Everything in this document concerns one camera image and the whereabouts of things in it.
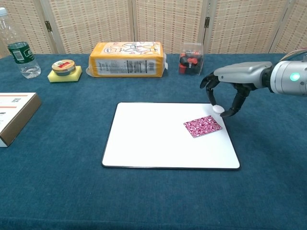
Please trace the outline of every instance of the cardboard box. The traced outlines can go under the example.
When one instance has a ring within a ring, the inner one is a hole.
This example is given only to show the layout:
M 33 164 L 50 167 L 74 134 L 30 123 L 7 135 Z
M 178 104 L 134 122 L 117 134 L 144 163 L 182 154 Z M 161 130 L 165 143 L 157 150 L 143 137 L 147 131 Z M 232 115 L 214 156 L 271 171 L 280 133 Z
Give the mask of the cardboard box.
M 101 42 L 86 72 L 92 77 L 162 77 L 166 68 L 160 42 Z
M 35 92 L 0 93 L 0 147 L 8 147 L 41 101 Z

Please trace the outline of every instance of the clear plastic box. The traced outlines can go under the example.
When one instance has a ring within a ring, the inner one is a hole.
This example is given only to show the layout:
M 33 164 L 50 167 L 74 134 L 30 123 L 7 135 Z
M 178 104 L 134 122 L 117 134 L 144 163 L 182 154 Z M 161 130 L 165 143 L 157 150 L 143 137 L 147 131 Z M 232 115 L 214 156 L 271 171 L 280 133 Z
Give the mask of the clear plastic box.
M 184 43 L 179 58 L 179 73 L 200 75 L 203 65 L 202 43 Z

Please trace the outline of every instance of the whiteboard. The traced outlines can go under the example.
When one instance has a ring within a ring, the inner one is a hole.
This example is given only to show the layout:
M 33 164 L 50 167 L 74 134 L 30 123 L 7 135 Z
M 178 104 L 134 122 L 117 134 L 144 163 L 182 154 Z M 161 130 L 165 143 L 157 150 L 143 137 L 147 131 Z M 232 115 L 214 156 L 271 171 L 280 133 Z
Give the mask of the whiteboard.
M 211 115 L 223 128 L 193 138 L 183 123 Z M 238 169 L 223 119 L 209 103 L 119 103 L 105 167 Z

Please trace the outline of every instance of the green indicator light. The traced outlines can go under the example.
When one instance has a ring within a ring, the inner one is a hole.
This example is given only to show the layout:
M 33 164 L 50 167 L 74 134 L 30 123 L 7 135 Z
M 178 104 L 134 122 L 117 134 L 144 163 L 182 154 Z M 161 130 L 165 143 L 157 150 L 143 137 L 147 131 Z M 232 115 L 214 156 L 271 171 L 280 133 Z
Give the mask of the green indicator light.
M 300 75 L 299 73 L 293 73 L 290 75 L 290 80 L 291 81 L 297 81 L 299 79 Z

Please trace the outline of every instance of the green bottle label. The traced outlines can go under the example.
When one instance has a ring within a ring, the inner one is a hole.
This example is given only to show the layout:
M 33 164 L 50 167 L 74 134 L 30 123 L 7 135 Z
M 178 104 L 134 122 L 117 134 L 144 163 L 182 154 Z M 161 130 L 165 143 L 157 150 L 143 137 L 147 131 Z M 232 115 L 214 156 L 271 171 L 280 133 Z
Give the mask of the green bottle label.
M 17 64 L 24 64 L 34 60 L 34 55 L 30 49 L 30 46 L 23 42 L 24 46 L 16 47 L 20 43 L 10 44 L 8 45 L 8 50 L 13 55 L 14 60 Z

